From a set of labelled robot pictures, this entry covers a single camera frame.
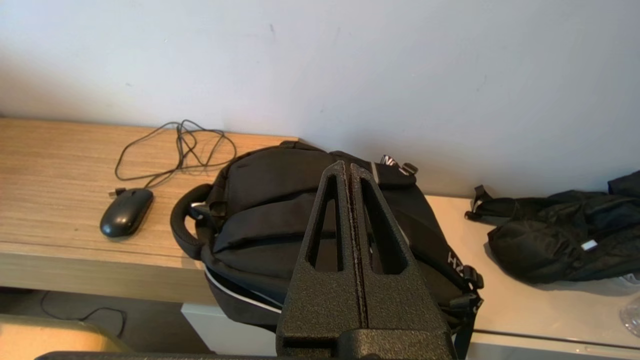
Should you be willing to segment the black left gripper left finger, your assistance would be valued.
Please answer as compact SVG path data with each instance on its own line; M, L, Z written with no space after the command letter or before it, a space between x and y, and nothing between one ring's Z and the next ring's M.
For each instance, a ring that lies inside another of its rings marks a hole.
M355 233L350 172L338 161L322 173L276 330L278 351L336 351L340 336L365 324L362 260ZM334 202L337 271L317 269L320 237Z

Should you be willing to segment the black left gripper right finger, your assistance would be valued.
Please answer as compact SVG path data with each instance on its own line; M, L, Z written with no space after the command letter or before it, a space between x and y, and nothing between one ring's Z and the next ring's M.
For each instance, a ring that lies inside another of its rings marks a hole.
M353 259L359 328L354 358L455 358L450 327L425 283L382 192L351 166Z

